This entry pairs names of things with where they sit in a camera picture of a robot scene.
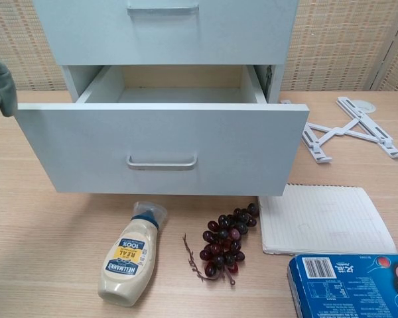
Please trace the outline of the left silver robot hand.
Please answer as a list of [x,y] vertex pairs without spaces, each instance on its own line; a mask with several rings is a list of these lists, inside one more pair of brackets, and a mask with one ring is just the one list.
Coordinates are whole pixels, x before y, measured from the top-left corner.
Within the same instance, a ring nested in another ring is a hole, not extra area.
[[10,70],[0,61],[0,110],[4,117],[12,117],[16,109],[16,85]]

